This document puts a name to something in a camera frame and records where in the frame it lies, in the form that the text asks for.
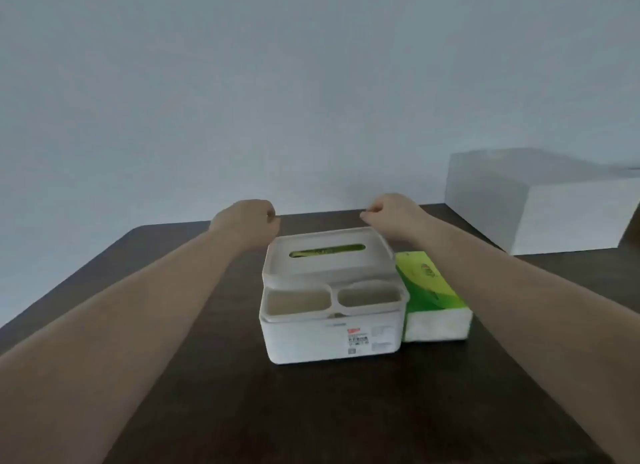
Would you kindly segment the person's left forearm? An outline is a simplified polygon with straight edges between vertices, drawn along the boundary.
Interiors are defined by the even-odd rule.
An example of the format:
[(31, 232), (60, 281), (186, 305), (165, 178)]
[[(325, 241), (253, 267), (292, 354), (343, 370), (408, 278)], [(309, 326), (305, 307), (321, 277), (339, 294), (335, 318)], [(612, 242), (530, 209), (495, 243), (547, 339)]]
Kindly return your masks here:
[(0, 464), (101, 464), (238, 253), (211, 228), (0, 356)]

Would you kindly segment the large white box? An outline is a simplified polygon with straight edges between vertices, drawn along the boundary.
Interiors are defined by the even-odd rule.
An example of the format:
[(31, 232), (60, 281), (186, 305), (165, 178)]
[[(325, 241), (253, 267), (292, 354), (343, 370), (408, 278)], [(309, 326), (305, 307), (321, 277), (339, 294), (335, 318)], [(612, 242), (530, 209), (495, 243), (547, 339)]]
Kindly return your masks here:
[(452, 154), (445, 204), (511, 255), (617, 248), (640, 172), (532, 148)]

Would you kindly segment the person's left hand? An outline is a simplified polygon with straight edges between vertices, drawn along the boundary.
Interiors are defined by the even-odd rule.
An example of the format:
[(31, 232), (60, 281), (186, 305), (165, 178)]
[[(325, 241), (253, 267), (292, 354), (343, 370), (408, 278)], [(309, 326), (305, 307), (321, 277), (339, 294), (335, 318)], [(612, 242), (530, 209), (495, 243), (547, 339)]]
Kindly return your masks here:
[(248, 250), (268, 246), (276, 236), (264, 236), (262, 228), (266, 215), (262, 199), (233, 203), (212, 218), (209, 232), (228, 253), (239, 255)]

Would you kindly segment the person's right hand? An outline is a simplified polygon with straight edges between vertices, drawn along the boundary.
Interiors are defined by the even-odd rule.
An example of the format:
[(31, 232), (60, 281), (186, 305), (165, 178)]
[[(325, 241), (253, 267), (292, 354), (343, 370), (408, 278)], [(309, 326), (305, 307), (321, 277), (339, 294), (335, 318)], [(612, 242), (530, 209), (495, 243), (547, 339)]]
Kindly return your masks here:
[(384, 203), (385, 221), (382, 227), (373, 229), (387, 239), (422, 246), (440, 232), (441, 221), (402, 194), (385, 193), (374, 202)]

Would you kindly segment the white tissue box lid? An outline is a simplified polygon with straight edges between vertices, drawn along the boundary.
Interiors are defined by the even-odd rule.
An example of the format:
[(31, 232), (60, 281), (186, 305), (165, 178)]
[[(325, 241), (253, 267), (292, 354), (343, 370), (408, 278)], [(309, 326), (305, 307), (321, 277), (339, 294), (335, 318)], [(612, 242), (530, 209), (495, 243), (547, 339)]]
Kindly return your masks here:
[[(295, 250), (361, 243), (363, 251), (290, 258)], [(388, 242), (371, 227), (281, 235), (269, 246), (262, 269), (268, 287), (292, 289), (367, 279), (395, 272), (395, 256)]]

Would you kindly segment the green tissue pack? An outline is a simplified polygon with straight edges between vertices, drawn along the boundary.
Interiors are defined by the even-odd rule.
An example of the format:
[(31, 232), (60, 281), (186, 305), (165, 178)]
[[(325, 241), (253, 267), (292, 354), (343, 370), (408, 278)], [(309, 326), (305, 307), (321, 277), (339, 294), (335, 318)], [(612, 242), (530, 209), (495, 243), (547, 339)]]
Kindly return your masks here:
[(308, 248), (305, 250), (295, 250), (289, 253), (289, 257), (290, 258), (316, 257), (321, 255), (335, 255), (338, 253), (363, 251), (365, 249), (366, 249), (366, 246), (361, 243), (341, 244), (341, 245), (327, 246), (327, 247), (321, 247), (321, 248)]
[(425, 252), (397, 252), (396, 269), (410, 297), (403, 343), (468, 339), (473, 312)]

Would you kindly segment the white plastic tissue box base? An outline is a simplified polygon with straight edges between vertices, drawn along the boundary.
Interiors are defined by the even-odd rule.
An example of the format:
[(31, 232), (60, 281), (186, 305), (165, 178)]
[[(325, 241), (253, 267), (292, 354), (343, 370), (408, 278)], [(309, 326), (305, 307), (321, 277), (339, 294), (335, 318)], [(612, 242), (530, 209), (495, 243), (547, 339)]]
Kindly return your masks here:
[(399, 277), (295, 289), (265, 286), (259, 320), (268, 357), (292, 364), (394, 353), (409, 298)]

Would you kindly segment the person's right forearm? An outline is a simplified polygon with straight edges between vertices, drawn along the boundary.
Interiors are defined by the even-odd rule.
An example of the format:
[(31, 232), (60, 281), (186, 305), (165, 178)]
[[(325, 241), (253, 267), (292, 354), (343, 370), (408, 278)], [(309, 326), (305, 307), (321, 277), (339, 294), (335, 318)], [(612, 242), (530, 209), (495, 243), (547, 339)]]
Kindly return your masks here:
[(640, 314), (422, 213), (410, 239), (617, 464), (640, 464)]

